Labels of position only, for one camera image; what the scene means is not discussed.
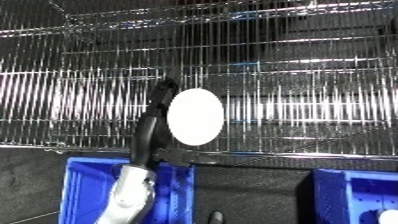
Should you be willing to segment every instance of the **dark floor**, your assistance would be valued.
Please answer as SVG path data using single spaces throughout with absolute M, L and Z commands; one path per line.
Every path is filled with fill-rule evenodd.
M 2 149 L 0 223 L 57 223 L 68 155 Z M 227 224 L 314 223 L 311 168 L 395 171 L 398 163 L 267 159 L 253 167 L 198 167 L 195 223 L 219 210 Z

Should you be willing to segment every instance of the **metal grid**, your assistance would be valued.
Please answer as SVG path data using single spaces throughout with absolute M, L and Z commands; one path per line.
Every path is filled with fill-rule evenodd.
M 0 4 L 7 147 L 124 151 L 147 94 L 180 71 L 182 90 L 208 89 L 226 111 L 219 137 L 191 149 L 397 153 L 396 1 Z

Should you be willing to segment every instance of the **blue plastic container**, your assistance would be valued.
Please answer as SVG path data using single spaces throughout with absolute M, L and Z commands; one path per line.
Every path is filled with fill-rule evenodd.
M 398 173 L 316 170 L 314 180 L 318 224 L 378 224 L 379 211 L 398 209 Z
M 66 166 L 60 224 L 94 223 L 126 159 L 70 158 Z M 155 203 L 143 223 L 192 223 L 194 168 L 161 164 Z

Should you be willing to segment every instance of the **white object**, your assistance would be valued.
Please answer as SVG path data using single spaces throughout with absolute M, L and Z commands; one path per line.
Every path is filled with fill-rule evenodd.
M 379 224 L 397 224 L 398 210 L 385 210 L 379 215 Z
M 171 102 L 167 123 L 178 141 L 192 146 L 203 145 L 220 133 L 224 110 L 212 92 L 189 89 L 179 93 Z

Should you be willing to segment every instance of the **white ball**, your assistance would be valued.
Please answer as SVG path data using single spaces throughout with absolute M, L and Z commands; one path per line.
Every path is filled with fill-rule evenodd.
M 220 133 L 224 110 L 220 100 L 210 91 L 189 89 L 171 102 L 167 123 L 178 141 L 192 146 L 203 145 Z
M 379 216 L 380 224 L 397 224 L 398 210 L 385 210 Z

